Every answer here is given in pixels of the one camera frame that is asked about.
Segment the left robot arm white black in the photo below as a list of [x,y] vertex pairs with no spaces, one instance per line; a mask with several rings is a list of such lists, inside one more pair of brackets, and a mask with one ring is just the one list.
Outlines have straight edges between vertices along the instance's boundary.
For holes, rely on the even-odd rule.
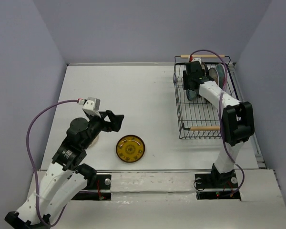
[[97,172],[83,163],[86,149],[101,131],[118,132],[124,115],[107,110],[71,121],[66,137],[52,158],[35,191],[5,221],[15,229],[48,229],[71,199],[84,188],[92,188]]

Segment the cream translucent plate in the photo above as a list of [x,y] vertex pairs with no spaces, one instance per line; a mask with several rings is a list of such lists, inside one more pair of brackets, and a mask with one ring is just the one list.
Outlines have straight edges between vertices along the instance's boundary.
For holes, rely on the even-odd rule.
[[99,140],[99,135],[96,136],[96,138],[90,143],[89,146],[93,146],[94,144],[97,143],[98,140]]

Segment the dark red rimmed beige plate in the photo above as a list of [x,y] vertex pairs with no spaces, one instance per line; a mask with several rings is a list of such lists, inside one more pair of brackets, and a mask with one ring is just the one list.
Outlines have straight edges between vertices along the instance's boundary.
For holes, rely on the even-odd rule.
[[209,69],[207,65],[204,62],[201,62],[201,68],[202,68],[202,78],[206,78],[209,75]]

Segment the blue white floral small plate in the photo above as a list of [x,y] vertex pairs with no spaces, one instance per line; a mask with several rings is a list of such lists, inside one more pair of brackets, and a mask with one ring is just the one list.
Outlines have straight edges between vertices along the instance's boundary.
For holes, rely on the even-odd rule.
[[186,97],[188,101],[194,101],[197,100],[198,98],[201,98],[201,95],[199,94],[198,90],[186,90]]

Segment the white plate orange sunburst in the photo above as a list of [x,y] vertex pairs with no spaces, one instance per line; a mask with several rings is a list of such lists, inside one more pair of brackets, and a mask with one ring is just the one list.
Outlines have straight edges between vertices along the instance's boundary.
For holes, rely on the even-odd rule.
[[208,73],[209,73],[209,76],[216,82],[216,84],[219,85],[220,80],[219,80],[218,71],[214,67],[211,67]]

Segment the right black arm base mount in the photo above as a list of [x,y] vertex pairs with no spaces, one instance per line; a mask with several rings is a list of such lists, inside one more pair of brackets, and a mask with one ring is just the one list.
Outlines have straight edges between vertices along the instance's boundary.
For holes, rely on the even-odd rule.
[[241,200],[235,172],[225,181],[212,181],[210,173],[195,174],[193,186],[197,191],[198,200]]

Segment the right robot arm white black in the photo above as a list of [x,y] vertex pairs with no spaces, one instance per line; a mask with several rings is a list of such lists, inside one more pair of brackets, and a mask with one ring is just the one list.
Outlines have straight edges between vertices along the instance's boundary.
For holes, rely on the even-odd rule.
[[225,91],[227,77],[224,63],[208,69],[201,59],[196,58],[185,65],[184,88],[194,91],[217,109],[223,141],[211,172],[199,178],[204,188],[222,188],[231,182],[235,167],[240,167],[236,163],[240,149],[255,132],[251,103],[241,102]]

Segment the yellow black patterned plate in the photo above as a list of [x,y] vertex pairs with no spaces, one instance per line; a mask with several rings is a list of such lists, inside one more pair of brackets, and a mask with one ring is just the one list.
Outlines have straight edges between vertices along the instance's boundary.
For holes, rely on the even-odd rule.
[[125,163],[139,161],[145,153],[144,141],[136,135],[125,135],[116,144],[115,152],[120,160]]

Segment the red teal floral plate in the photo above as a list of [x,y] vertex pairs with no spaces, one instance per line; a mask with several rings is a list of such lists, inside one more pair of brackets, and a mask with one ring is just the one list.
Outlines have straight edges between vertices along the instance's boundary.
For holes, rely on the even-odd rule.
[[219,87],[221,89],[224,88],[224,84],[225,84],[225,67],[222,63],[219,63],[216,65],[215,69],[218,71],[218,75],[219,75]]

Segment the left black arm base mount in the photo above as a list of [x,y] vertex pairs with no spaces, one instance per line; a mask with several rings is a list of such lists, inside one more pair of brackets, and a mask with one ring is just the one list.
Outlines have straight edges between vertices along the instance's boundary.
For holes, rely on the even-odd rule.
[[110,201],[111,183],[111,174],[97,174],[96,181],[88,183],[72,200]]

